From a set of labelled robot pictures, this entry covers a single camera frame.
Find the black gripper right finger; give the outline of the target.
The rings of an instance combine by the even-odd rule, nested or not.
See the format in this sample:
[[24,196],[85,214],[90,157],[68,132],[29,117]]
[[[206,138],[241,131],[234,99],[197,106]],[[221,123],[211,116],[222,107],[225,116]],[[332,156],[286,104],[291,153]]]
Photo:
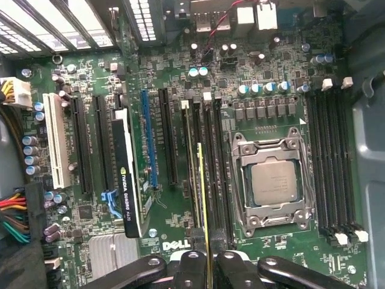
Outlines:
[[210,231],[214,288],[359,288],[361,243],[316,227]]

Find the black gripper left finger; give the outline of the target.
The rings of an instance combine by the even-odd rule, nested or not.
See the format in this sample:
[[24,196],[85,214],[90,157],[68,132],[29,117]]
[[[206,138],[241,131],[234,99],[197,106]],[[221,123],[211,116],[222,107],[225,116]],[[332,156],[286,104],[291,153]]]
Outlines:
[[192,230],[192,248],[173,253],[166,262],[160,256],[139,258],[105,274],[84,288],[206,288],[208,229]]

